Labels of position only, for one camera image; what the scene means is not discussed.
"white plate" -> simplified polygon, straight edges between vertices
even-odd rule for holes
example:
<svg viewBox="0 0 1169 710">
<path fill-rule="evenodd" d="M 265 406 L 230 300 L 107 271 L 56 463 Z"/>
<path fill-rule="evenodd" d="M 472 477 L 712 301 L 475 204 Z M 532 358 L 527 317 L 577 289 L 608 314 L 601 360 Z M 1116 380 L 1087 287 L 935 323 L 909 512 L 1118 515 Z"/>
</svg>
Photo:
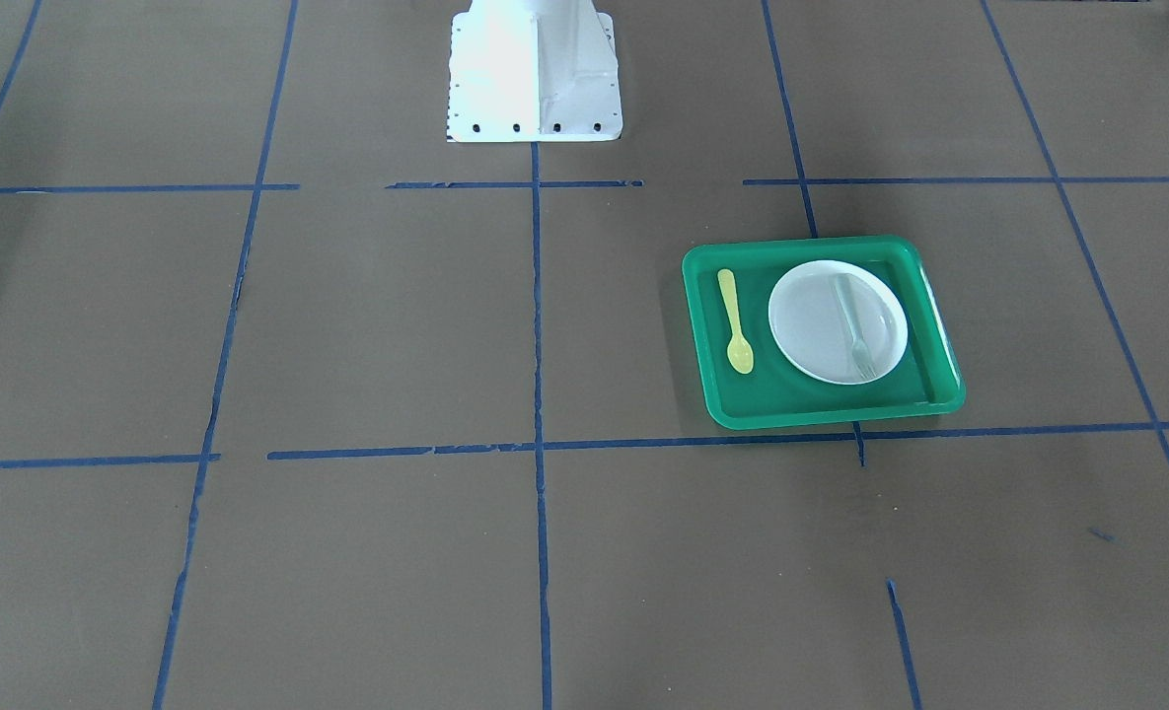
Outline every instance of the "white plate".
<svg viewBox="0 0 1169 710">
<path fill-rule="evenodd" d="M 865 378 L 851 359 L 851 335 L 833 280 L 849 275 L 856 320 L 869 345 L 873 378 Z M 904 358 L 908 319 L 894 292 L 876 275 L 844 261 L 809 261 L 787 271 L 768 298 L 768 326 L 777 347 L 795 367 L 831 384 L 864 384 L 880 379 Z"/>
</svg>

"green tray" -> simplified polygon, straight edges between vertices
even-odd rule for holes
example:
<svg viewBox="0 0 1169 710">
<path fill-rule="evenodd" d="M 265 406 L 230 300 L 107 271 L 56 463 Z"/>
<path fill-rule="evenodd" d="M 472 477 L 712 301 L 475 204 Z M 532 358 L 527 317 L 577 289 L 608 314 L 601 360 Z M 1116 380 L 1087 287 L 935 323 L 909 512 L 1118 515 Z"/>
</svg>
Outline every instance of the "green tray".
<svg viewBox="0 0 1169 710">
<path fill-rule="evenodd" d="M 768 295 L 788 270 L 817 260 L 869 270 L 899 298 L 908 318 L 908 350 L 886 377 L 858 386 L 823 382 L 777 350 L 768 328 Z M 746 375 L 724 353 L 729 325 L 715 273 L 725 268 L 736 276 L 742 333 L 755 350 L 755 370 Z M 706 411 L 731 430 L 916 418 L 953 412 L 966 401 L 966 382 L 921 257 L 899 236 L 707 243 L 685 255 L 682 273 Z"/>
</svg>

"gray surface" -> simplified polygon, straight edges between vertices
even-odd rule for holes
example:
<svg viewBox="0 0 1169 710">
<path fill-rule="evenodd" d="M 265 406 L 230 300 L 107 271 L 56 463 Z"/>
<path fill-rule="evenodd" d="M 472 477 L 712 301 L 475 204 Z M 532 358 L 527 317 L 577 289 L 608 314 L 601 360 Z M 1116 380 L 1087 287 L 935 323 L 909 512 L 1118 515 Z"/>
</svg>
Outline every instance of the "gray surface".
<svg viewBox="0 0 1169 710">
<path fill-rule="evenodd" d="M 980 4 L 770 2 L 814 179 L 1047 179 Z M 821 235 L 916 243 L 969 399 L 865 422 L 867 468 L 848 423 L 741 443 L 679 260 L 811 234 L 742 185 L 796 174 L 763 4 L 603 1 L 629 135 L 539 175 L 644 185 L 539 214 L 383 189 L 533 179 L 443 140 L 465 5 L 300 4 L 265 174 L 298 191 L 0 194 L 0 708 L 151 706 L 161 667 L 166 710 L 899 710 L 891 579 L 926 706 L 1169 709 L 1169 185 L 1066 185 L 1115 319 L 1053 184 L 814 185 Z M 1169 1 L 990 8 L 1061 174 L 1169 174 Z M 286 26 L 44 1 L 0 187 L 251 184 Z"/>
</svg>

